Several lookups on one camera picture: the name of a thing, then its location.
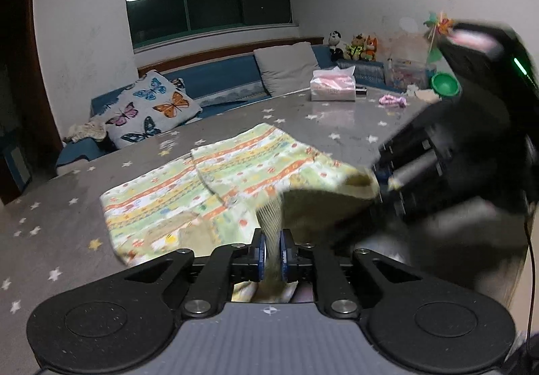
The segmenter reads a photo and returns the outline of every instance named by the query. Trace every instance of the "yellow star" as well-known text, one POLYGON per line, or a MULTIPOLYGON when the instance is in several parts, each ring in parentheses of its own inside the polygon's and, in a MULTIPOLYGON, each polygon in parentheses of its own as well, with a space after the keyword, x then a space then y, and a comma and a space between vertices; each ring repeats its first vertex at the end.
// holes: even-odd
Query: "yellow star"
POLYGON ((102 244, 103 243, 99 241, 99 238, 96 238, 95 240, 90 241, 90 245, 88 246, 88 249, 92 249, 93 251, 96 251, 97 249, 99 249, 99 246, 102 244))

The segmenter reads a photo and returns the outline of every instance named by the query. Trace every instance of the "sofa backrest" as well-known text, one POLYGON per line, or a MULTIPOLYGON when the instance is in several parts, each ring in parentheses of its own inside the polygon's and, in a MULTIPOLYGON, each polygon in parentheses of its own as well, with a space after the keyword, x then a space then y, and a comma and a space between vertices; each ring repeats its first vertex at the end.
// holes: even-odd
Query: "sofa backrest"
MULTIPOLYGON (((320 68, 334 66, 327 45, 312 45, 320 68)), ((217 102, 236 101, 264 94, 260 71, 253 54, 223 58, 171 72, 161 72, 168 80, 183 78, 187 94, 204 107, 217 102)), ((91 101, 90 116, 99 115, 131 85, 107 92, 91 101)))

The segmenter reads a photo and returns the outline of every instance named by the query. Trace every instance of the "green bowl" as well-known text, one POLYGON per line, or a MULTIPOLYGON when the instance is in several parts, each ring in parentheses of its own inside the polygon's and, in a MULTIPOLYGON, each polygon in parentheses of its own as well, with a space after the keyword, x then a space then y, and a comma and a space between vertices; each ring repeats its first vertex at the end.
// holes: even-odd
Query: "green bowl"
POLYGON ((445 72, 437 72, 432 76, 431 88, 442 97, 454 97, 460 92, 459 82, 445 72))

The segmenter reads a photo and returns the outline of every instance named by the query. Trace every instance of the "window sill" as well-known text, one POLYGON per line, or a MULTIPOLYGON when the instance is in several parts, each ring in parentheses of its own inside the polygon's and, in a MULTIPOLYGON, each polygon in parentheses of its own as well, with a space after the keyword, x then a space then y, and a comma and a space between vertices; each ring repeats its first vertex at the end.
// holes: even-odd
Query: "window sill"
POLYGON ((143 51, 150 51, 150 50, 154 50, 156 48, 161 48, 163 46, 175 45, 175 44, 178 44, 178 43, 189 42, 190 40, 202 39, 202 38, 205 38, 205 37, 212 37, 212 36, 216 36, 216 35, 230 34, 230 33, 236 33, 236 32, 245 32, 245 31, 253 31, 253 30, 264 30, 264 29, 268 29, 268 28, 284 28, 284 27, 298 27, 298 24, 294 24, 294 23, 292 23, 292 24, 269 24, 269 25, 264 25, 264 26, 236 27, 236 28, 228 28, 228 29, 225 29, 225 30, 208 31, 208 32, 204 32, 204 33, 193 34, 193 35, 190 35, 190 36, 178 37, 176 39, 164 40, 163 42, 156 42, 156 43, 153 43, 151 45, 141 46, 139 48, 133 48, 133 53, 134 54, 142 53, 143 51))

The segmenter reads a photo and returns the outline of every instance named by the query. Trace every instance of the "butterfly pillow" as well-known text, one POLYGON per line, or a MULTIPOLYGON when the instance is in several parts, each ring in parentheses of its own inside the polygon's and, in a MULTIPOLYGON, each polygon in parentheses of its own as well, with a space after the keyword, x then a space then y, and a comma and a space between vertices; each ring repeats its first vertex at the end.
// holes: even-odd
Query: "butterfly pillow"
POLYGON ((149 71, 134 87, 124 91, 104 122, 118 149, 156 134, 168 132, 202 109, 184 91, 157 71, 149 71))

